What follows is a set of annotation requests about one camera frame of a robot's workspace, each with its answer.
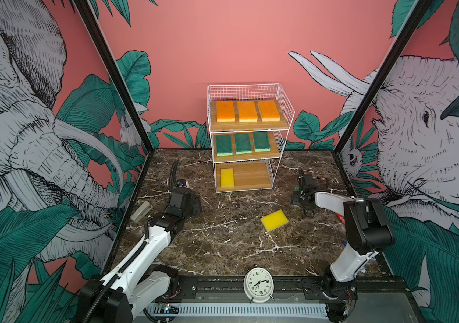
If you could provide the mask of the yellow sponge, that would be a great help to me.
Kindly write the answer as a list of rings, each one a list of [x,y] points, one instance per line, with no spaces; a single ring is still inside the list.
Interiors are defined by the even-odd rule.
[[[284,211],[278,210],[269,215],[266,215],[260,219],[264,229],[267,232],[276,230],[279,227],[282,227],[288,224],[289,220],[285,215]]]
[[[233,168],[221,169],[221,188],[232,188],[235,186]]]

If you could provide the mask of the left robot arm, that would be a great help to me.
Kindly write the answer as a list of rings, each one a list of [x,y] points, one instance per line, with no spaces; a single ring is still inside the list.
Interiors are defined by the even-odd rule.
[[[176,294],[177,270],[158,266],[148,273],[147,269],[186,220],[202,211],[197,193],[187,180],[176,177],[178,164],[172,164],[166,205],[145,221],[143,238],[114,269],[81,288],[73,322],[133,322],[158,297]]]

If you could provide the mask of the orange sponge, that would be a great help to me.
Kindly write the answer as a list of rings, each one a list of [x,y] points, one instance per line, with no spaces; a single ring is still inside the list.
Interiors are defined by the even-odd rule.
[[[235,122],[236,114],[232,101],[217,101],[217,122]]]
[[[279,122],[281,117],[274,100],[258,101],[262,122]]]
[[[254,101],[237,102],[239,122],[257,122],[258,114]]]

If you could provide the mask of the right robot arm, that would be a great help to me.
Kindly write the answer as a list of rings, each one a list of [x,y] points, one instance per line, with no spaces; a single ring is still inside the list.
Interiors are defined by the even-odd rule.
[[[349,291],[358,272],[380,252],[394,245],[395,234],[380,200],[345,196],[325,187],[319,188],[315,178],[298,169],[298,187],[292,204],[313,217],[327,209],[344,218],[347,245],[326,269],[321,281],[324,295],[330,299]]]

